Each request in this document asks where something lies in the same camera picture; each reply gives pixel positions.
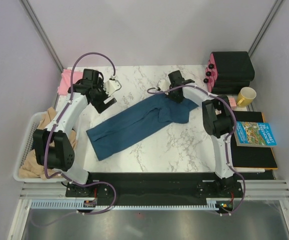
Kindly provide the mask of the blue t-shirt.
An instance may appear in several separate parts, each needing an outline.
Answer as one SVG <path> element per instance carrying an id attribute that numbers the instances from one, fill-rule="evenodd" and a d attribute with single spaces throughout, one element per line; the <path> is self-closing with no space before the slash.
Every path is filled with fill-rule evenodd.
<path id="1" fill-rule="evenodd" d="M 166 95 L 150 96 L 86 131 L 99 161 L 119 153 L 153 135 L 171 123 L 186 124 L 198 105 L 189 99 L 181 103 Z"/>

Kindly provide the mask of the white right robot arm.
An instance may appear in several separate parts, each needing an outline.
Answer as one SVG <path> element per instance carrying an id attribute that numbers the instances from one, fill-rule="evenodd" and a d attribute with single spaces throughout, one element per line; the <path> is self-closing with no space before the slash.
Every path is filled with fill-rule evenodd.
<path id="1" fill-rule="evenodd" d="M 243 186 L 237 181 L 239 176 L 233 167 L 231 137 L 237 127 L 229 99 L 225 95 L 217 96 L 198 87 L 191 80 L 185 80 L 179 70 L 168 74 L 170 85 L 167 96 L 181 103 L 191 100 L 202 109 L 202 123 L 205 132 L 210 135 L 215 157 L 214 193 L 219 197 L 243 196 Z"/>

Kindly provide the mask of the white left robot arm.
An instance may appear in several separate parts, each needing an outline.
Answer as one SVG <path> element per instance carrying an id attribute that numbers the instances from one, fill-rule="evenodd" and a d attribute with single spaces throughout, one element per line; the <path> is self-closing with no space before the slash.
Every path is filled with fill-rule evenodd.
<path id="1" fill-rule="evenodd" d="M 75 150 L 69 137 L 88 105 L 101 114 L 116 103 L 111 96 L 121 88 L 121 83 L 114 75 L 105 81 L 101 72 L 87 68 L 81 79 L 70 83 L 65 103 L 54 119 L 44 129 L 36 129 L 33 133 L 36 161 L 44 167 L 47 179 L 60 175 L 76 184 L 82 196 L 93 194 L 95 188 L 88 181 L 89 172 L 75 162 Z"/>

